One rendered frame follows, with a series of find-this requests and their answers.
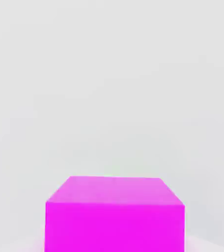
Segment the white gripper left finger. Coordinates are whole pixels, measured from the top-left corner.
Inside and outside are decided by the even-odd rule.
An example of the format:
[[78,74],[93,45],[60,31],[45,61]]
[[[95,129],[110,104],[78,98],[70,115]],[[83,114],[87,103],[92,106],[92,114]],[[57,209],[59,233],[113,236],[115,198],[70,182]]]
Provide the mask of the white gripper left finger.
[[43,237],[29,237],[4,246],[0,252],[44,252]]

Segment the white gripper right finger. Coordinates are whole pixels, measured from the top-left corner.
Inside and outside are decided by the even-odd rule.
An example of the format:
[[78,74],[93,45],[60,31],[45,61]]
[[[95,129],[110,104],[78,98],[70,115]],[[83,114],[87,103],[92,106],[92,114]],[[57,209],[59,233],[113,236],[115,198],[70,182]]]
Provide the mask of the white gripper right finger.
[[224,247],[196,236],[187,235],[185,252],[224,252]]

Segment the small magenta cube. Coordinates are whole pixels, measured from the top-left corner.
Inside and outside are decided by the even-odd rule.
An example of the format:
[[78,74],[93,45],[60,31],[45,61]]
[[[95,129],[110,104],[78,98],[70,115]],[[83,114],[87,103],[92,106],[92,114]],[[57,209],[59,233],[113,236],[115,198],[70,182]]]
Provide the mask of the small magenta cube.
[[44,252],[185,252],[185,205],[159,178],[71,176],[46,201]]

